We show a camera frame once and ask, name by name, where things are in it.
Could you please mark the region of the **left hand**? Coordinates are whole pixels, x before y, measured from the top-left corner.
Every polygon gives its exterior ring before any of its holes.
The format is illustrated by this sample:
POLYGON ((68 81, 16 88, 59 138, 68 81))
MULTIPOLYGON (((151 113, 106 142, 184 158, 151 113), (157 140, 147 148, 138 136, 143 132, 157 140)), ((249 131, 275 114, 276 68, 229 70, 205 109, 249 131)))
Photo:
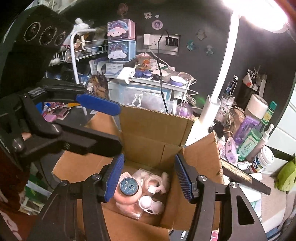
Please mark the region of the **left hand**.
POLYGON ((26 141, 29 139, 32 135, 30 133, 22 133, 23 140, 26 141))

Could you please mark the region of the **red sleeve forearm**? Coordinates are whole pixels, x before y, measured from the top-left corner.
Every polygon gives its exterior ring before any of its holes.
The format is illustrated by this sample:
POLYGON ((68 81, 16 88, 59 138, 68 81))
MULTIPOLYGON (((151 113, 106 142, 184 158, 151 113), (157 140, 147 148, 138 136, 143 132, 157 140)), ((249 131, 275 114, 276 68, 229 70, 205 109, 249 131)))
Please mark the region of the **red sleeve forearm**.
POLYGON ((1 216, 16 240, 28 238, 37 218, 20 211, 29 175, 29 167, 19 169, 1 151, 1 216))

